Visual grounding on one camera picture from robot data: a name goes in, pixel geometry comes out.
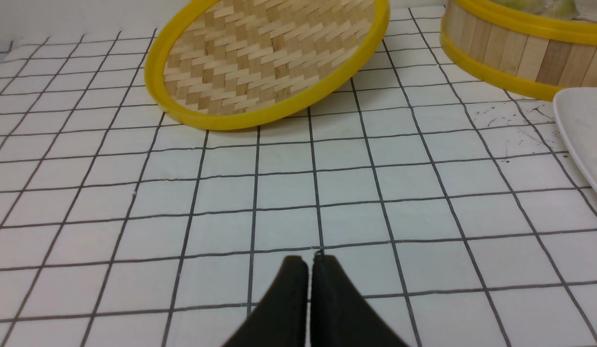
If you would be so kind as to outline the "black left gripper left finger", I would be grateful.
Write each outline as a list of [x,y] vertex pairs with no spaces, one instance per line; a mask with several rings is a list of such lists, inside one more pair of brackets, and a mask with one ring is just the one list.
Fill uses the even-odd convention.
[[309,270],[298,255],[288,255],[253,312],[225,347],[304,347]]

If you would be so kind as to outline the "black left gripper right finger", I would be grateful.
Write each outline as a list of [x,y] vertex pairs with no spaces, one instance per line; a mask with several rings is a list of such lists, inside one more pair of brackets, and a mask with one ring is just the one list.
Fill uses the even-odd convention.
[[333,255],[312,266],[312,347],[406,347],[361,296]]

